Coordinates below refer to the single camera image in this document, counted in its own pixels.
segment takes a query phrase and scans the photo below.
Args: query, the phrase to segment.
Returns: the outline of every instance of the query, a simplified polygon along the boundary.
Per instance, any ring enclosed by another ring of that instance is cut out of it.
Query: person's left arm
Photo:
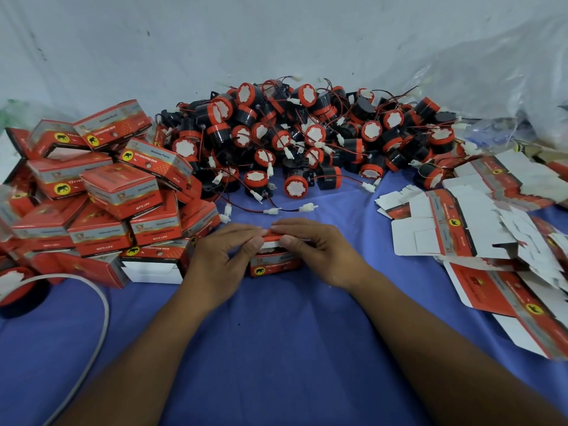
[[[157,425],[189,341],[235,293],[264,234],[259,227],[229,224],[200,240],[179,289],[55,425]],[[240,245],[229,260],[229,250]]]

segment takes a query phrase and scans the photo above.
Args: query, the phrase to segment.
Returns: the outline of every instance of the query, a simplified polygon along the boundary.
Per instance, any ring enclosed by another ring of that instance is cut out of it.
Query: person's left hand
[[[268,230],[231,223],[200,239],[180,289],[176,293],[194,311],[208,314],[237,290],[246,267],[258,252]],[[227,253],[240,250],[229,260]]]

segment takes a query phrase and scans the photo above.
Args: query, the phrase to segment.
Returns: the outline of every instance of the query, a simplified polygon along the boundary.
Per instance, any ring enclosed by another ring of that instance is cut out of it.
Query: pile of red boxes
[[[193,168],[163,148],[165,128],[136,100],[1,137],[14,152],[0,171],[0,277],[27,269],[117,288],[180,283],[197,239],[220,224]]]

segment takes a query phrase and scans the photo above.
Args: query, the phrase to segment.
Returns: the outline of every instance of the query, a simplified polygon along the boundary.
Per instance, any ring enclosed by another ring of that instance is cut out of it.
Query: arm
[[[229,224],[199,241],[179,289],[56,426],[158,424],[189,341],[209,312],[237,290],[265,233],[255,226]],[[229,260],[228,251],[239,245]]]
[[[289,235],[280,239],[282,246],[361,305],[437,424],[568,424],[539,394],[371,268],[336,227],[290,219],[272,231]]]

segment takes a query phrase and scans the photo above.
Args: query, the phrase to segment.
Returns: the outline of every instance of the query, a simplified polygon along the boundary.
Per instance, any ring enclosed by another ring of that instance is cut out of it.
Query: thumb
[[[295,256],[300,257],[309,267],[315,266],[321,259],[321,251],[294,236],[282,235],[280,246],[286,248]]]
[[[259,252],[263,244],[264,239],[260,236],[253,237],[251,240],[245,242],[231,259],[229,266],[237,272],[244,272],[251,258]]]

